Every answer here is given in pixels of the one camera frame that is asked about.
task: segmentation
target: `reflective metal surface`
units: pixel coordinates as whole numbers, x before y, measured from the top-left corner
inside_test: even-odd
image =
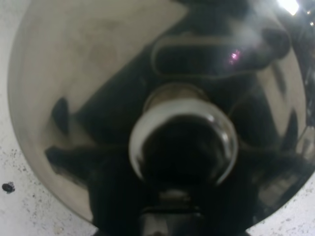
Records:
[[[160,198],[130,166],[131,131],[156,89],[187,83],[229,117],[239,144],[227,179],[195,189],[189,201],[205,232],[245,230],[315,170],[314,7],[312,0],[34,1],[9,74],[26,158],[76,213],[113,235],[126,222],[137,232],[140,212]]]

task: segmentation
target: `white surface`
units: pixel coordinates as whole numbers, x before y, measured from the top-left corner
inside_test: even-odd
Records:
[[[13,38],[29,0],[0,0],[0,236],[89,236],[95,228],[61,205],[40,184],[22,155],[7,105],[7,69]],[[314,236],[315,176],[286,206],[251,228],[253,236]]]

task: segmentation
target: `speckled floor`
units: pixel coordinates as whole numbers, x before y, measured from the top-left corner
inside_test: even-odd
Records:
[[[1,236],[90,236],[95,228],[71,213],[38,181],[14,137],[7,102],[7,69],[19,22],[30,0],[0,0],[0,190]],[[315,175],[281,210],[249,229],[252,236],[314,236]]]

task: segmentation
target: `concrete floor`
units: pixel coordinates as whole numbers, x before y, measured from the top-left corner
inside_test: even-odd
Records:
[[[30,0],[0,0],[0,190],[1,236],[90,236],[95,228],[71,213],[38,181],[13,133],[7,102],[10,50]],[[252,236],[315,235],[315,175],[281,210],[249,229]]]

